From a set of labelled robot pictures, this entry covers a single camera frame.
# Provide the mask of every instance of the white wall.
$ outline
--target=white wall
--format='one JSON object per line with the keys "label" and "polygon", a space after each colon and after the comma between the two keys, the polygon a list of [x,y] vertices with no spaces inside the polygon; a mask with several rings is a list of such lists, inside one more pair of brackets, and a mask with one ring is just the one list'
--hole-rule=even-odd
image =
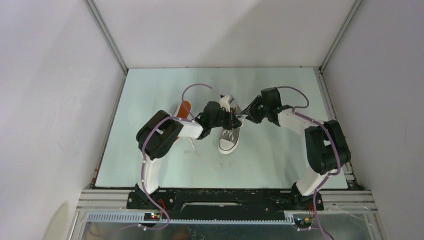
{"label": "white wall", "polygon": [[0,33],[0,239],[64,239],[123,74],[82,0],[1,1]]}
{"label": "white wall", "polygon": [[318,66],[354,0],[96,0],[129,68]]}
{"label": "white wall", "polygon": [[364,1],[325,70],[389,239],[423,239],[424,1]]}

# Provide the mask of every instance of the sneaker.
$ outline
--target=sneaker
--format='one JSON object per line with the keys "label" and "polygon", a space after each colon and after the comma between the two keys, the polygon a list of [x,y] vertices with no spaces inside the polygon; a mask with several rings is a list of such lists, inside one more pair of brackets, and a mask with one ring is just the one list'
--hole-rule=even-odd
{"label": "sneaker", "polygon": [[[189,111],[192,110],[192,104],[189,101],[184,101],[185,106],[188,108]],[[187,109],[183,106],[183,103],[181,102],[180,104],[178,104],[178,106],[176,107],[175,113],[173,114],[174,117],[177,118],[182,118],[182,119],[187,119],[189,117],[189,111],[187,111]]]}
{"label": "sneaker", "polygon": [[[235,105],[234,107],[234,114],[237,118],[238,116],[241,116],[240,107],[238,105]],[[218,151],[222,154],[232,153],[239,144],[239,136],[240,127],[231,130],[223,129],[218,140]]]}

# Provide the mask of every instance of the shoe sole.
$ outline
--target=shoe sole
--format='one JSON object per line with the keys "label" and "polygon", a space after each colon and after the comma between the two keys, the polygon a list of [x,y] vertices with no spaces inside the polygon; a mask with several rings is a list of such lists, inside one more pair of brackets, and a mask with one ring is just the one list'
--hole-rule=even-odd
{"label": "shoe sole", "polygon": [[[192,104],[189,101],[184,101],[185,106],[188,108],[188,110],[192,110]],[[183,103],[181,102],[180,104],[178,104],[178,106],[176,107],[175,113],[173,114],[174,117],[177,118],[182,118],[182,119],[187,119],[189,117],[189,111],[187,111],[187,109],[183,106]],[[180,137],[177,137],[174,141],[174,143],[180,139]]]}
{"label": "shoe sole", "polygon": [[240,134],[238,135],[238,139],[237,139],[237,141],[235,142],[235,145],[234,145],[232,148],[228,149],[228,150],[224,150],[224,149],[222,149],[222,148],[220,147],[220,141],[218,140],[218,151],[219,151],[220,153],[222,153],[222,154],[230,154],[230,153],[234,152],[234,150],[236,150],[237,146],[239,145],[239,140],[240,140]]}

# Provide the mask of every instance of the aluminum frame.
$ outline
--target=aluminum frame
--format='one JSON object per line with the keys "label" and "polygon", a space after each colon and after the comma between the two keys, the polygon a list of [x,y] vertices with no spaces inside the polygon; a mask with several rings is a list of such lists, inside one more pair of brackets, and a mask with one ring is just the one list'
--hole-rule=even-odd
{"label": "aluminum frame", "polygon": [[101,35],[103,35],[104,40],[106,41],[107,45],[109,46],[110,51],[112,52],[113,56],[115,57],[116,61],[118,62],[119,66],[121,67],[123,74],[127,75],[128,73],[128,67],[127,64],[124,61],[124,58],[122,57],[117,44],[115,43],[111,33],[108,30],[108,27],[106,26],[105,21],[103,20],[102,15],[99,12],[99,9],[97,8],[94,0],[84,0],[85,5],[87,6],[87,9],[89,10],[95,24],[97,25],[98,29],[100,30]]}
{"label": "aluminum frame", "polygon": [[[111,190],[111,189],[85,189],[81,192],[76,207],[72,224],[69,228],[67,240],[81,240],[90,214],[111,213],[125,218],[91,219],[90,222],[110,222],[110,223],[144,223],[139,216],[143,213],[151,212],[149,209],[126,209],[128,193],[131,190]],[[349,191],[349,190],[322,190],[320,191],[324,210],[319,214],[363,214],[367,224],[368,234],[372,240],[387,239],[382,231],[380,216],[374,202],[371,191]],[[286,211],[286,221],[201,221],[201,220],[181,220],[173,221],[173,224],[262,224],[262,225],[287,225],[293,224],[290,217],[295,214],[307,214],[307,211]]]}
{"label": "aluminum frame", "polygon": [[[316,66],[313,68],[313,70],[315,72],[316,81],[318,82],[319,91],[321,92],[322,101],[324,102],[325,111],[327,112],[328,119],[338,120],[336,109],[331,99],[330,92],[327,87],[326,80],[324,78],[324,74],[321,71],[321,67]],[[349,187],[353,187],[355,185],[353,183],[354,181],[356,181],[357,183],[359,182],[354,175],[352,161],[347,162],[345,165],[343,165],[343,172]]]}
{"label": "aluminum frame", "polygon": [[355,2],[352,5],[352,8],[350,9],[349,13],[347,14],[346,19],[344,20],[343,24],[341,25],[340,30],[338,31],[334,41],[332,42],[330,48],[327,51],[327,54],[324,57],[324,60],[321,63],[320,69],[324,71],[333,56],[333,53],[336,51],[337,47],[339,46],[339,43],[341,42],[343,36],[345,35],[346,31],[348,30],[349,26],[351,25],[353,19],[355,18],[356,14],[358,13],[360,7],[362,6],[362,3],[364,0],[355,0]]}
{"label": "aluminum frame", "polygon": [[118,95],[115,100],[115,105],[113,106],[112,115],[110,116],[109,125],[107,126],[106,135],[104,136],[103,144],[101,146],[101,154],[98,157],[97,164],[94,169],[94,174],[91,179],[90,188],[96,183],[97,175],[99,174],[100,165],[102,164],[103,155],[105,154],[106,144],[108,144],[109,135],[111,134],[112,124],[114,123],[115,115],[117,114],[118,105],[121,100],[122,91],[124,90],[125,81],[127,80],[127,74],[124,74],[122,77],[122,82],[119,86]]}

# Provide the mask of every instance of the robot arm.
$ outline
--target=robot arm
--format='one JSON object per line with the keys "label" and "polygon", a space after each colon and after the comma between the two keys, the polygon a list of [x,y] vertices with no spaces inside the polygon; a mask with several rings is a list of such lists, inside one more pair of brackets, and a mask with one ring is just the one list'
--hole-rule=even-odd
{"label": "robot arm", "polygon": [[143,144],[147,141],[144,149],[146,153],[145,164],[142,169],[143,176],[147,181],[145,188],[151,194],[159,187],[159,172],[161,169],[161,159],[171,149],[178,137],[201,140],[211,133],[212,128],[223,127],[230,130],[242,126],[242,122],[237,119],[234,111],[230,108],[233,96],[226,95],[218,102],[210,101],[194,120],[182,118],[172,118],[163,122],[157,129],[160,121],[170,115],[159,110],[137,133],[136,140],[138,148],[142,151]]}
{"label": "robot arm", "polygon": [[[337,162],[332,147],[326,141],[328,137],[317,124],[295,114],[289,105],[281,104],[277,88],[266,88],[261,91],[249,106],[241,112],[246,119],[253,123],[261,123],[266,117],[277,126],[285,127],[300,136],[305,137],[306,153],[309,167],[303,177],[291,188],[292,194],[298,201],[311,196],[329,173],[337,171]],[[333,139],[340,165],[351,159],[351,153],[346,143],[340,124],[336,120],[318,121],[324,125]]]}

